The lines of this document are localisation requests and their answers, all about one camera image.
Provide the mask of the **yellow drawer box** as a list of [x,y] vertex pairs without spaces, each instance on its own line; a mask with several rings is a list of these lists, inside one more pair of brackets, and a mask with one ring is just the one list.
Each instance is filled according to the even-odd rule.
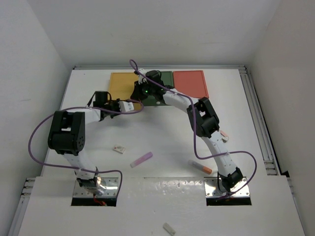
[[128,100],[134,91],[138,76],[132,72],[111,73],[108,92],[113,100]]

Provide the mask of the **green drawer box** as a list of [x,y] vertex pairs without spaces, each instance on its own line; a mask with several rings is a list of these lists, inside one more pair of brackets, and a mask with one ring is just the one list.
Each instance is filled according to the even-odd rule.
[[[159,70],[151,70],[146,73],[146,76],[153,80],[154,82],[160,84],[161,86],[167,89],[174,88],[174,81],[173,81],[173,72],[171,71],[159,71]],[[142,101],[141,103],[144,106],[164,106],[166,105],[163,95],[167,91],[160,87],[160,102],[155,103],[153,97],[148,97],[148,99]]]

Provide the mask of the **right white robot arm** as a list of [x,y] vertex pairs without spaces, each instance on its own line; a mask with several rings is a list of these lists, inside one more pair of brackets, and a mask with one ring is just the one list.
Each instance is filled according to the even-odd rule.
[[200,137],[209,148],[221,178],[222,192],[231,189],[243,179],[243,174],[233,162],[224,142],[221,140],[219,118],[206,97],[192,98],[179,93],[175,88],[164,85],[161,73],[156,70],[135,69],[138,80],[134,82],[131,99],[143,101],[153,96],[158,102],[173,106],[188,115],[193,138]]

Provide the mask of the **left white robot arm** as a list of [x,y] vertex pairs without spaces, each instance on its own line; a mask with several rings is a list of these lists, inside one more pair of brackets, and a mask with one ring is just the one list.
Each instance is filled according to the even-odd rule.
[[49,148],[69,162],[79,186],[94,196],[104,194],[106,185],[84,150],[86,125],[102,121],[107,116],[113,118],[129,108],[133,106],[121,99],[113,100],[109,92],[96,91],[84,108],[56,111],[53,115]]

